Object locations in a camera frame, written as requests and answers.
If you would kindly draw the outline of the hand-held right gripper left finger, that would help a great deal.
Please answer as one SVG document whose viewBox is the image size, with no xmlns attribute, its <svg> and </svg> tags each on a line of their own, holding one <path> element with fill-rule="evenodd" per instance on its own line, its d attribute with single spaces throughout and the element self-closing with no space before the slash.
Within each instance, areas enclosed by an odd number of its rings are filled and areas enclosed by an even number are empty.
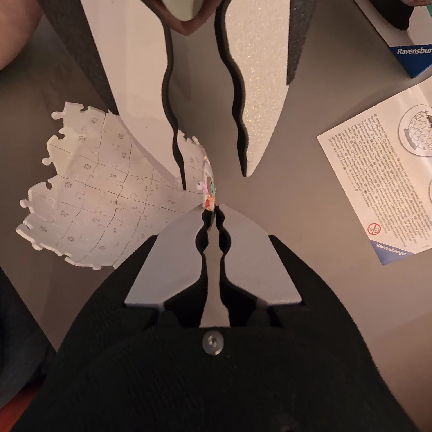
<svg viewBox="0 0 432 432">
<path fill-rule="evenodd" d="M 185 213 L 157 236 L 125 305 L 173 312 L 182 327 L 199 327 L 208 296 L 204 251 L 212 211 L 201 205 Z"/>
</svg>

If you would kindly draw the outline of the person's left hand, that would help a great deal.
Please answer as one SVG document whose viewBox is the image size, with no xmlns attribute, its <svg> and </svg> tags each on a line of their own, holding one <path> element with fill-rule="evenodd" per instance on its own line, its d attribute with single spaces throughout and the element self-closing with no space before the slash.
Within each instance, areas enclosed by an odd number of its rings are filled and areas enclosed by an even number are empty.
<svg viewBox="0 0 432 432">
<path fill-rule="evenodd" d="M 152 6 L 162 21 L 172 30 L 182 35 L 191 35 L 199 29 L 215 12 L 220 0 L 204 1 L 146 1 Z"/>
</svg>

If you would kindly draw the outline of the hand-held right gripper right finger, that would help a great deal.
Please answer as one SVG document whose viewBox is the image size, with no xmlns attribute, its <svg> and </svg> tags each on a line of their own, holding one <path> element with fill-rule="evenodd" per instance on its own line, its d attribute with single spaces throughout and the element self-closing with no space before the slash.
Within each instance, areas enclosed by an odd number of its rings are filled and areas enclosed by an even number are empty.
<svg viewBox="0 0 432 432">
<path fill-rule="evenodd" d="M 301 296 L 269 235 L 255 222 L 221 204 L 219 292 L 231 327 L 243 327 L 256 310 L 298 305 Z"/>
</svg>

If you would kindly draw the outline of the small white puzzle piece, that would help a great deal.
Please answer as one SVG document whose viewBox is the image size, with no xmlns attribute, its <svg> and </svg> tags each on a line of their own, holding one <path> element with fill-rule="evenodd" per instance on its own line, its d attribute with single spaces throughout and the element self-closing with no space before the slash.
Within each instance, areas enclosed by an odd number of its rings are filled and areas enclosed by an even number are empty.
<svg viewBox="0 0 432 432">
<path fill-rule="evenodd" d="M 216 186 L 211 164 L 207 155 L 204 155 L 203 158 L 202 179 L 197 182 L 197 190 L 202 192 L 203 208 L 210 212 L 214 212 L 216 206 Z"/>
</svg>

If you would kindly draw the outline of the partly built puzzle ball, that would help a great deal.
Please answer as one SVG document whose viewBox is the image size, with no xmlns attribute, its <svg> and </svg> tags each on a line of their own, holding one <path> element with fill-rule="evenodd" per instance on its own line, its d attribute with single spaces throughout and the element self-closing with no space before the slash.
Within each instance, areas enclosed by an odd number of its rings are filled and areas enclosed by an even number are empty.
<svg viewBox="0 0 432 432">
<path fill-rule="evenodd" d="M 197 182 L 206 152 L 179 132 L 186 190 L 178 190 L 145 158 L 119 121 L 94 107 L 65 102 L 47 141 L 57 175 L 28 190 L 20 205 L 29 215 L 16 228 L 34 249 L 47 249 L 80 267 L 117 268 L 150 236 L 203 205 Z"/>
</svg>

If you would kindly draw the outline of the colourful puzzle box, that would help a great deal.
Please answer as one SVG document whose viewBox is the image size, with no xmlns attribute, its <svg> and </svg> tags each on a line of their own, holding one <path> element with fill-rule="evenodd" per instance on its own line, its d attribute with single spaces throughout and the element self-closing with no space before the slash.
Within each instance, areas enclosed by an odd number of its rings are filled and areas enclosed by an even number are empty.
<svg viewBox="0 0 432 432">
<path fill-rule="evenodd" d="M 356 0 L 411 78 L 432 64 L 430 0 Z"/>
</svg>

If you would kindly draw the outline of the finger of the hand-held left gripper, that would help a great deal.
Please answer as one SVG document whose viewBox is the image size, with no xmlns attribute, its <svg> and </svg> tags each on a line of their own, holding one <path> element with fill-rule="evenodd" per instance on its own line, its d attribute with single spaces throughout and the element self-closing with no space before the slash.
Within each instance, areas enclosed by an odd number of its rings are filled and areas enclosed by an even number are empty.
<svg viewBox="0 0 432 432">
<path fill-rule="evenodd" d="M 262 159 L 288 92 L 290 3 L 226 0 L 216 9 L 216 41 L 234 85 L 232 116 L 244 177 Z"/>
<path fill-rule="evenodd" d="M 178 122 L 169 102 L 170 29 L 153 1 L 81 1 L 120 120 L 143 155 L 186 189 Z"/>
</svg>

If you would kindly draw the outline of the white instruction leaflet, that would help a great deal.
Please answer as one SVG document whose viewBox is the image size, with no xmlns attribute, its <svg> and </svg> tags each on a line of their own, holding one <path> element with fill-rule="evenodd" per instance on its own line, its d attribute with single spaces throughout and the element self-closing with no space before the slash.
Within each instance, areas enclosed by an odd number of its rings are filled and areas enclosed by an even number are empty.
<svg viewBox="0 0 432 432">
<path fill-rule="evenodd" d="M 431 78 L 317 139 L 383 265 L 431 249 Z"/>
</svg>

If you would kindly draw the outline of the person's left forearm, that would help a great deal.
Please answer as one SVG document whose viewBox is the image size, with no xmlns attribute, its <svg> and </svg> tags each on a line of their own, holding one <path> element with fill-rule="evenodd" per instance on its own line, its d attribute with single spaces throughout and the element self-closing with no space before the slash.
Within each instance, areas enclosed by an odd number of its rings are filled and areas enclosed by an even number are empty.
<svg viewBox="0 0 432 432">
<path fill-rule="evenodd" d="M 0 69 L 8 66 L 23 50 L 42 17 L 36 0 L 0 1 Z"/>
</svg>

